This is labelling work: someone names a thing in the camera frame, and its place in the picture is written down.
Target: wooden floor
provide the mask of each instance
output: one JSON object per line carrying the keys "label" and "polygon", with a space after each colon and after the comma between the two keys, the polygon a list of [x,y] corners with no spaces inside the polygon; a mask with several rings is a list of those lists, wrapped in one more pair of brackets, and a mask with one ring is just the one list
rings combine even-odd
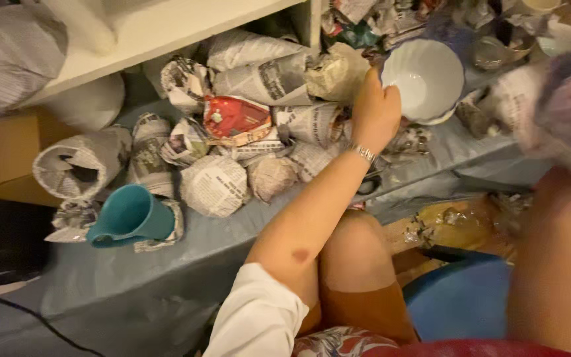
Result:
{"label": "wooden floor", "polygon": [[440,203],[423,208],[413,217],[385,226],[386,248],[402,287],[446,263],[429,259],[418,247],[444,245],[502,256],[514,264],[516,238],[504,224],[500,209],[488,198]]}

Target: blue chair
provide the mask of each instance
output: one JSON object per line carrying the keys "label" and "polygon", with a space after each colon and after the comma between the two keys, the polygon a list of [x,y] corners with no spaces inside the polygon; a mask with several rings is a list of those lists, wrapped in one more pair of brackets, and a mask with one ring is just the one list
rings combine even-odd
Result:
{"label": "blue chair", "polygon": [[512,268],[499,256],[438,245],[423,254],[451,264],[403,288],[421,340],[505,338]]}

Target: hand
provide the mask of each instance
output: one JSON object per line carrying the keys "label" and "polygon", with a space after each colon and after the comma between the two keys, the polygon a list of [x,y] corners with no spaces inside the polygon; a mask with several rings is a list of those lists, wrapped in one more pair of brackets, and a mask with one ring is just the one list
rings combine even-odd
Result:
{"label": "hand", "polygon": [[571,171],[552,167],[535,186],[534,205],[530,210],[534,223],[571,222]]}
{"label": "hand", "polygon": [[401,117],[398,87],[383,90],[378,69],[370,68],[352,111],[352,142],[379,154],[396,135]]}

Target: white sleeve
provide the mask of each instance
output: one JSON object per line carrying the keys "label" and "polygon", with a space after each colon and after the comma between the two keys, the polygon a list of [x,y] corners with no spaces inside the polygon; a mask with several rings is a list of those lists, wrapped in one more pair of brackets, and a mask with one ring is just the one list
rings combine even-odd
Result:
{"label": "white sleeve", "polygon": [[290,356],[308,312],[260,264],[245,264],[219,310],[204,357]]}

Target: metal watch band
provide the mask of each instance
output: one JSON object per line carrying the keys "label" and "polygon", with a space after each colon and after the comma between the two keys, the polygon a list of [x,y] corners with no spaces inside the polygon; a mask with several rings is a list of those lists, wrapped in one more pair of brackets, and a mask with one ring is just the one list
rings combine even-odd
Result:
{"label": "metal watch band", "polygon": [[366,147],[362,147],[362,146],[355,144],[351,141],[347,144],[347,150],[356,152],[358,155],[362,156],[367,161],[369,161],[370,164],[373,164],[374,161],[376,160],[376,158],[378,157],[377,155],[375,155],[373,152],[371,152],[371,150],[367,149]]}

